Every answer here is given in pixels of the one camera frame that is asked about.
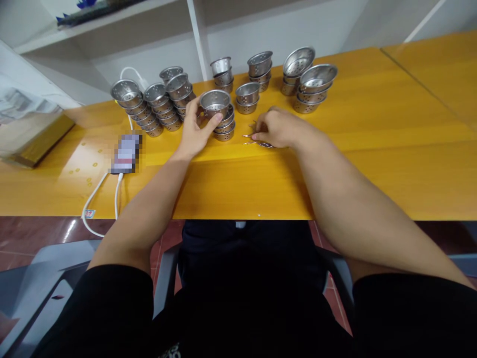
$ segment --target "forearm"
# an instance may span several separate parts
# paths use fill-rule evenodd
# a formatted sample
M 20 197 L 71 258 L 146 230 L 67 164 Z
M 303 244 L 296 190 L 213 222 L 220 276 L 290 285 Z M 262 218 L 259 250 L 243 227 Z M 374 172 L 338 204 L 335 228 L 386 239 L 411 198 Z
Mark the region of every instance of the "forearm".
M 107 232 L 89 268 L 121 263 L 149 271 L 149 255 L 166 230 L 190 159 L 174 154 L 126 205 Z
M 296 153 L 317 221 L 345 257 L 470 286 L 437 245 L 324 134 Z

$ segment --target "shelf board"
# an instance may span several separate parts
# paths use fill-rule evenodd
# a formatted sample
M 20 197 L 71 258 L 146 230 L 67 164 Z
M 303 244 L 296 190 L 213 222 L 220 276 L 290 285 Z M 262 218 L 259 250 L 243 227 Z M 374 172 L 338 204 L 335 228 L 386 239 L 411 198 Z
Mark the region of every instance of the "shelf board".
M 49 46 L 56 42 L 60 42 L 81 34 L 95 30 L 97 28 L 109 25 L 111 23 L 123 20 L 125 18 L 137 15 L 141 12 L 152 10 L 156 7 L 166 5 L 168 3 L 174 2 L 176 0 L 147 0 L 140 2 L 138 4 L 132 5 L 125 9 L 119 10 L 112 14 L 97 18 L 92 21 L 85 22 L 81 25 L 65 28 L 59 30 L 56 21 L 52 22 L 51 25 L 43 32 L 35 34 L 31 40 L 26 43 L 17 46 L 14 48 L 14 51 L 21 55 L 27 52 L 37 50 L 42 47 Z

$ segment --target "hand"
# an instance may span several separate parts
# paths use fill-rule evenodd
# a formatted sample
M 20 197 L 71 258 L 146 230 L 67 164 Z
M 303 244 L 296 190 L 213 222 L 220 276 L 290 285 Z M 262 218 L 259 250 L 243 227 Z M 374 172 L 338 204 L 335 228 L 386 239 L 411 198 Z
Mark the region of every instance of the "hand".
M 207 123 L 204 128 L 200 129 L 200 122 L 197 123 L 199 101 L 200 96 L 187 104 L 182 129 L 182 140 L 176 151 L 177 156 L 187 160 L 191 160 L 204 149 L 210 134 L 219 125 L 223 117 L 221 113 L 217 113 L 209 120 L 209 123 Z
M 298 150 L 317 141 L 321 132 L 308 122 L 276 106 L 262 113 L 257 120 L 258 133 L 253 140 L 270 143 L 274 147 Z

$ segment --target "yellow table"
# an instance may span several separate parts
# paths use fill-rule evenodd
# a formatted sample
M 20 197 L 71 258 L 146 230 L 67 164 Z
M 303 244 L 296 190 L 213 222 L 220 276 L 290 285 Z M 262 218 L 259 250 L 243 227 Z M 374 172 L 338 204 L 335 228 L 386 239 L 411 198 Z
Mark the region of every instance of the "yellow table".
M 315 113 L 300 115 L 326 132 L 347 157 L 413 219 L 477 219 L 477 141 L 439 100 L 377 48 L 316 59 L 335 63 L 338 77 Z M 288 150 L 244 145 L 248 125 L 271 105 L 293 112 L 280 93 L 282 68 L 272 69 L 258 109 L 236 112 L 235 136 L 210 139 L 192 163 L 174 218 L 310 219 L 312 209 L 298 164 Z M 234 90 L 247 82 L 235 75 Z M 213 82 L 194 84 L 197 94 Z M 127 117 L 114 102 L 67 111 L 77 121 L 38 168 L 0 167 L 0 215 L 80 215 L 108 169 Z M 126 175 L 124 206 L 177 147 L 181 130 L 144 136 L 141 168 Z M 90 205 L 96 218 L 113 218 L 116 177 Z
M 477 31 L 388 46 L 383 51 L 477 130 Z

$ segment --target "left hand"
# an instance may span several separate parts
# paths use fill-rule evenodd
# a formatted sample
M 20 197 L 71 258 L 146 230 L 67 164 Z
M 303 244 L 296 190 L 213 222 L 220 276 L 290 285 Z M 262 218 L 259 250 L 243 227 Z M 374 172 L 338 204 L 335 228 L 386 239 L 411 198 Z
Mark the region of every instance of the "left hand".
M 200 97 L 190 101 L 185 110 L 185 119 L 182 129 L 182 140 L 176 154 L 181 158 L 191 160 L 204 149 L 211 133 L 222 120 L 222 114 L 214 115 L 207 125 L 200 129 L 200 123 L 197 123 L 197 112 L 199 110 Z

